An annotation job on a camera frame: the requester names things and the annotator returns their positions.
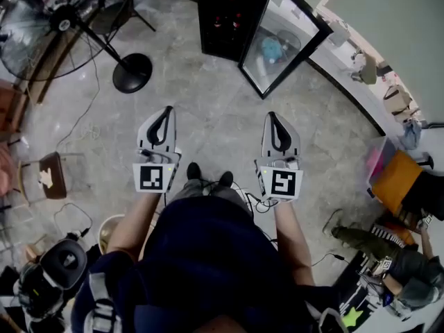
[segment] marble floor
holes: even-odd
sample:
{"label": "marble floor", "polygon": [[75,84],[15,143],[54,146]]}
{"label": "marble floor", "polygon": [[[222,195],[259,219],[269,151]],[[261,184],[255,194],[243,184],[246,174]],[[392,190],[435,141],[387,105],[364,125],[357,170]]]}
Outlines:
{"label": "marble floor", "polygon": [[[138,11],[157,29],[154,33],[138,19],[131,19],[112,41],[126,55],[145,53],[153,61],[148,84],[134,94],[121,94],[112,85],[115,61],[105,53],[95,58],[100,91],[91,109],[67,140],[71,130],[98,92],[94,63],[52,82],[43,104],[30,106],[23,122],[22,142],[12,146],[15,159],[38,160],[57,150],[82,153],[67,161],[65,200],[45,200],[9,211],[3,219],[0,269],[11,261],[24,263],[23,245],[47,233],[46,245],[61,232],[83,229],[92,218],[86,245],[96,242],[104,219],[128,211],[137,197],[132,163],[137,159],[136,132],[155,111],[173,105],[177,116],[177,146],[182,150],[180,168],[167,195],[170,199],[186,180],[191,161],[200,164],[209,180],[231,170],[241,187],[259,193],[253,160],[260,156],[264,117],[275,111],[299,132],[304,179],[300,198],[293,204],[306,235],[313,262],[327,252],[347,258],[354,251],[342,248],[322,234],[333,210],[342,207],[350,221],[368,227],[380,214],[379,204],[360,187],[360,157],[366,142],[378,137],[368,120],[338,89],[308,64],[302,63],[266,100],[261,100],[241,75],[237,64],[201,53],[197,5],[188,0],[144,0]],[[29,197],[38,198],[37,169],[24,177]],[[13,205],[23,203],[10,195]],[[275,236],[273,212],[256,214],[255,222]],[[314,267],[318,284],[332,284],[344,269],[343,262],[326,258]]]}

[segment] hand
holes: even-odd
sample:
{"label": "hand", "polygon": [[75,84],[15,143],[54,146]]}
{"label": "hand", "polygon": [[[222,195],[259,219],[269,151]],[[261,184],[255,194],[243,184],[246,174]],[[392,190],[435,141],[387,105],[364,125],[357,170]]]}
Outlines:
{"label": "hand", "polygon": [[421,219],[418,222],[418,227],[419,227],[421,233],[423,233],[423,232],[427,233],[427,229],[429,228],[429,225],[423,219]]}

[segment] white bucket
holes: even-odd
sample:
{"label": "white bucket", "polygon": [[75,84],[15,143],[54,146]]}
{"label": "white bucket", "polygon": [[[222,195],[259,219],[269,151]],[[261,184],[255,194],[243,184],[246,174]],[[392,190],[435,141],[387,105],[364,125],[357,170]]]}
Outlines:
{"label": "white bucket", "polygon": [[106,253],[106,248],[108,247],[108,242],[110,241],[111,234],[114,232],[114,229],[117,227],[119,222],[124,217],[124,214],[115,214],[104,220],[99,228],[99,232],[97,233],[97,243],[99,243],[100,253]]}

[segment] person sitting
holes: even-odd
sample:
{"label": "person sitting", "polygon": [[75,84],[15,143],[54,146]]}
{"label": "person sitting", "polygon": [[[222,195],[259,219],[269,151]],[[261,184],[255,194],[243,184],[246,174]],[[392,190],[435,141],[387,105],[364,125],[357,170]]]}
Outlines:
{"label": "person sitting", "polygon": [[425,223],[420,227],[422,253],[419,253],[401,248],[365,230],[343,227],[342,217],[343,210],[335,211],[324,227],[324,233],[363,251],[368,257],[373,256],[377,261],[390,257],[392,264],[380,279],[403,305],[419,309],[441,298],[444,292],[444,268],[439,257],[433,255]]}

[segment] black shoe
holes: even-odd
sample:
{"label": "black shoe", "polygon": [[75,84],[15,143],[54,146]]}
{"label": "black shoe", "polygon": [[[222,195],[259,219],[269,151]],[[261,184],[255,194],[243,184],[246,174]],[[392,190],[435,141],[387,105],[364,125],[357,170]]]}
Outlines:
{"label": "black shoe", "polygon": [[200,179],[200,168],[197,163],[189,163],[189,166],[187,168],[187,178],[188,180]]}
{"label": "black shoe", "polygon": [[225,187],[231,187],[233,183],[233,173],[231,171],[226,171],[222,174],[221,178],[219,179],[219,185],[225,186]]}

